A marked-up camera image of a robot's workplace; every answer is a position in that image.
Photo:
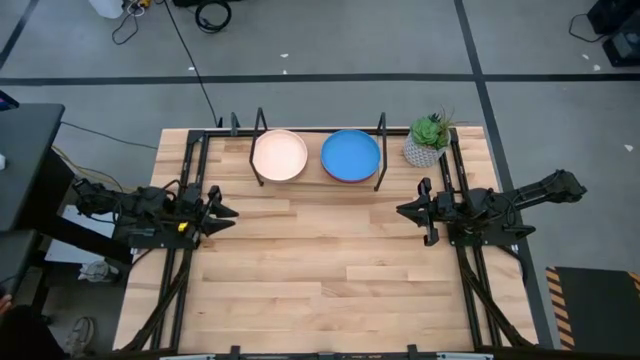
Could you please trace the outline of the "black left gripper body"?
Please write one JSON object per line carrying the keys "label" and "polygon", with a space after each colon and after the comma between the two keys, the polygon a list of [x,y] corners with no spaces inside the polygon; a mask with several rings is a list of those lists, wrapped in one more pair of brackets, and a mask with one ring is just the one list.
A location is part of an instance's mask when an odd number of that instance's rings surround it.
{"label": "black left gripper body", "polygon": [[196,239],[198,235],[203,234],[203,220],[211,217],[212,201],[221,200],[221,192],[217,185],[210,188],[207,202],[201,195],[198,184],[189,184],[177,198],[175,212],[178,222],[177,230],[186,238]]}

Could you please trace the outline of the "pale pink plate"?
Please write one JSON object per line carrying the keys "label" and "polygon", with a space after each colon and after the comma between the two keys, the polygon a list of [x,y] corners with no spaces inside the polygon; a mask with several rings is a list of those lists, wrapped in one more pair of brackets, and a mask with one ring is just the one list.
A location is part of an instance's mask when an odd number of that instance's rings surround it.
{"label": "pale pink plate", "polygon": [[289,130],[269,130],[255,143],[253,163],[258,174],[272,182],[286,182],[304,170],[308,150],[304,140]]}

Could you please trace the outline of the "black frame wooden shelf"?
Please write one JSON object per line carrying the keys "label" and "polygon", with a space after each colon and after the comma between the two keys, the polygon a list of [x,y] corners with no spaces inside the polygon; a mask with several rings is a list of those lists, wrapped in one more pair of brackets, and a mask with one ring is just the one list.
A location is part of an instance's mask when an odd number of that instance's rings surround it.
{"label": "black frame wooden shelf", "polygon": [[[299,135],[304,140],[308,150],[307,164],[304,170],[302,171],[302,173],[298,175],[296,178],[286,182],[272,182],[262,178],[258,174],[253,163],[254,148],[255,148],[255,143],[257,138],[269,130],[277,130],[277,129],[289,130]],[[331,134],[339,130],[346,130],[346,129],[355,129],[355,130],[360,130],[365,132],[366,134],[370,135],[377,142],[379,146],[381,159],[379,162],[378,169],[376,171],[377,175],[375,175],[373,179],[367,182],[357,183],[357,184],[345,184],[345,183],[335,181],[325,173],[325,170],[321,164],[320,155],[321,155],[321,148],[324,141]],[[387,127],[387,119],[386,119],[385,113],[380,114],[377,125],[374,127],[282,128],[282,127],[269,126],[267,124],[264,110],[262,108],[259,108],[256,112],[254,127],[251,134],[249,165],[255,175],[255,178],[258,184],[261,186],[267,183],[295,184],[295,185],[328,185],[328,186],[356,185],[356,186],[370,187],[373,190],[377,191],[380,189],[388,169],[388,135],[389,135],[389,130]]]}

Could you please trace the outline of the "white triangle-pattern plant pot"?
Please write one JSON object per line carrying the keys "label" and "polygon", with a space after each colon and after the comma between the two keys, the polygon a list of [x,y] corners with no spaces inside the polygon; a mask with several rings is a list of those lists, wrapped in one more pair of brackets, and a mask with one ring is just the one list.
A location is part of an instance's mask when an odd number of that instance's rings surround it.
{"label": "white triangle-pattern plant pot", "polygon": [[433,146],[420,145],[414,141],[413,132],[410,131],[404,143],[403,155],[407,162],[414,167],[431,167],[446,153],[450,142],[450,136],[447,135],[444,146],[441,148],[436,149]]}

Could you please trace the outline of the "black desk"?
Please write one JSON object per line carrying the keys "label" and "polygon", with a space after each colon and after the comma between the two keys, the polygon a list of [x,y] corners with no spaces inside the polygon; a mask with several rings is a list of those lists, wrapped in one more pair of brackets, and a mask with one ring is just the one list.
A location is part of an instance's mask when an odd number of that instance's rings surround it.
{"label": "black desk", "polygon": [[0,111],[0,233],[33,230],[106,258],[120,271],[132,267],[125,244],[75,224],[58,214],[73,171],[52,149],[65,107],[22,103]]}

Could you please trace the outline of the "black hazard-striped floor mat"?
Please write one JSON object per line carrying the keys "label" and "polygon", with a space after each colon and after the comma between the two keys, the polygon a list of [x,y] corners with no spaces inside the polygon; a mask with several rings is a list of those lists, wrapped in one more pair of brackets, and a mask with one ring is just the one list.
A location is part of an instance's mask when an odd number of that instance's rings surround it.
{"label": "black hazard-striped floor mat", "polygon": [[640,275],[570,267],[545,270],[563,350],[640,357]]}

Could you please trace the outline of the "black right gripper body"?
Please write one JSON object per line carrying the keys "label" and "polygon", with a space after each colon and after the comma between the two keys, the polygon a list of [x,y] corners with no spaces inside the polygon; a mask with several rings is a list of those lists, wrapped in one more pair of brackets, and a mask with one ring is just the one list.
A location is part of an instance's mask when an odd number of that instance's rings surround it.
{"label": "black right gripper body", "polygon": [[455,190],[449,177],[445,178],[444,190],[434,197],[430,195],[432,190],[431,180],[423,178],[418,185],[419,206],[418,215],[420,225],[426,228],[424,245],[433,246],[439,241],[439,231],[435,227],[436,222],[451,223],[456,217],[454,211]]}

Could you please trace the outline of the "blue plate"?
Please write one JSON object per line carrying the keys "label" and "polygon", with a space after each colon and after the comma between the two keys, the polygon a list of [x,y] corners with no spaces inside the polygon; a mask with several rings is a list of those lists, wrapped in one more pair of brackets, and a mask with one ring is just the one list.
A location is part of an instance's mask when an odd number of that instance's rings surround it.
{"label": "blue plate", "polygon": [[321,148],[321,164],[339,177],[355,179],[376,172],[381,159],[377,142],[363,131],[339,130]]}

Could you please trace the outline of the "grey shoe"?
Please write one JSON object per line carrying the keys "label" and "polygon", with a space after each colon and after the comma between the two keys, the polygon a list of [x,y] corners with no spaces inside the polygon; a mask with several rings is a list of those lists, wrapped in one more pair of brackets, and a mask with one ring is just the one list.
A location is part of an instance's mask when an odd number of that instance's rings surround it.
{"label": "grey shoe", "polygon": [[74,323],[71,332],[65,341],[65,351],[71,357],[80,357],[86,354],[95,333],[95,323],[90,317],[80,317]]}

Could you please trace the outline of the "crumpled white cloth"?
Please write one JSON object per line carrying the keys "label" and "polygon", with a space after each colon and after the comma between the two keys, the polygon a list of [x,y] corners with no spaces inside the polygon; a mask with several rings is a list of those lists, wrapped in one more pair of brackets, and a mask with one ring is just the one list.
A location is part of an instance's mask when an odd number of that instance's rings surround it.
{"label": "crumpled white cloth", "polygon": [[116,283],[120,278],[120,271],[106,261],[83,264],[78,276],[79,280],[86,280],[92,283]]}

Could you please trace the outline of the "person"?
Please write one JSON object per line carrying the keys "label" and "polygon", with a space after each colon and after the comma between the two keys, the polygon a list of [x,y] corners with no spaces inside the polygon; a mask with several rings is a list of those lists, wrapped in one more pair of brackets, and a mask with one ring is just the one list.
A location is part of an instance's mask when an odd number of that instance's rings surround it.
{"label": "person", "polygon": [[30,305],[0,296],[0,360],[66,360],[48,325]]}

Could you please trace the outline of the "black metal table frame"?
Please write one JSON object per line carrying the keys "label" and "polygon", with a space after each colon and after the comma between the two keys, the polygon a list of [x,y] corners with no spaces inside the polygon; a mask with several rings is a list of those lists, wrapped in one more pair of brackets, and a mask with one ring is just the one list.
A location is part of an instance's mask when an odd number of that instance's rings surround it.
{"label": "black metal table frame", "polygon": [[391,136],[382,180],[341,183],[320,164],[324,135],[303,137],[308,164],[287,183],[257,182],[248,138],[211,141],[204,182],[239,216],[193,255],[179,350],[471,350],[455,250],[396,211],[423,178],[440,190],[439,169],[409,165]]}

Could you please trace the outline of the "black equipment case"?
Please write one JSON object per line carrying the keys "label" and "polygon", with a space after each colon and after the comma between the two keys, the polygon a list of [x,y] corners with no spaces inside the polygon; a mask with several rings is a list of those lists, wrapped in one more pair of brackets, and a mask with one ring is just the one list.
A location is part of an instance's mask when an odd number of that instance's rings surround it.
{"label": "black equipment case", "polygon": [[640,66],[640,0],[597,0],[587,18],[613,67]]}

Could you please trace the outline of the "green succulent plant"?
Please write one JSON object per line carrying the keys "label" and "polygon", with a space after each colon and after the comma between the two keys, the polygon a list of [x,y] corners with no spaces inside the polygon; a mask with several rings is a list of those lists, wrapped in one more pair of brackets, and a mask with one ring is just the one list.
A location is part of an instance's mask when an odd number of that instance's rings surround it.
{"label": "green succulent plant", "polygon": [[451,115],[441,108],[439,112],[415,120],[410,127],[410,136],[416,145],[440,150],[449,144],[453,126]]}

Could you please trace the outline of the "white bucket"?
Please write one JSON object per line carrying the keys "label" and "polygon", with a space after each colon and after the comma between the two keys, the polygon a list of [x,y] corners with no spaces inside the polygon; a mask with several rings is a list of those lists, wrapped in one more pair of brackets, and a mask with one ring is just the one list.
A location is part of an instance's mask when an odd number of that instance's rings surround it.
{"label": "white bucket", "polygon": [[98,15],[107,19],[119,18],[124,10],[124,0],[88,0]]}

